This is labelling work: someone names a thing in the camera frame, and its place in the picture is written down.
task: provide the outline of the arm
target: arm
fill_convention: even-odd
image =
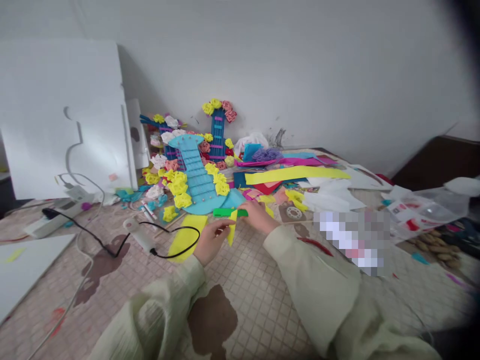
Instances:
[[[191,301],[205,282],[204,267],[214,259],[234,221],[221,220],[203,229],[184,263],[128,300],[98,339],[91,360],[168,359],[187,322]]]
[[[263,205],[249,201],[246,219],[267,234],[263,247],[277,262],[302,325],[323,358],[440,359],[419,338],[401,335],[363,290],[360,270],[303,243]]]

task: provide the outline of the pink paper flower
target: pink paper flower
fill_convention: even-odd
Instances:
[[[222,101],[221,107],[223,108],[223,110],[225,110],[226,113],[234,109],[230,101]]]
[[[219,161],[215,165],[219,170],[225,170],[227,168],[225,161]]]
[[[208,142],[206,142],[205,140],[202,141],[200,143],[200,145],[198,145],[198,147],[200,148],[200,151],[202,153],[209,153],[210,152],[210,144]]]
[[[234,120],[237,118],[237,112],[233,110],[227,111],[225,113],[225,117],[229,123],[233,123]]]
[[[172,170],[172,171],[175,172],[175,171],[178,170],[178,168],[179,168],[179,160],[178,160],[178,159],[175,159],[175,160],[167,160],[167,161],[165,162],[165,169],[166,169],[167,171]]]

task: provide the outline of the white board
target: white board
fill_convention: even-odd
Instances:
[[[15,309],[76,234],[0,246],[0,324]],[[6,260],[25,250],[12,262]]]
[[[66,197],[54,176],[67,170],[105,191],[137,189],[115,42],[1,42],[0,69],[0,125],[17,199]]]

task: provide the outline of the blue paper tower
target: blue paper tower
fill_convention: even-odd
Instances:
[[[180,150],[188,190],[192,205],[185,207],[187,213],[205,215],[214,209],[220,208],[226,200],[226,196],[217,195],[214,177],[207,173],[202,158],[200,157],[199,144],[204,140],[200,135],[181,135],[169,142],[169,145]]]

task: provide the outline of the white wall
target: white wall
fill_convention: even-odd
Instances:
[[[10,0],[0,39],[113,39],[126,96],[145,113],[204,132],[202,103],[231,100],[234,140],[284,128],[284,146],[391,175],[430,138],[479,119],[461,37],[436,3]]]

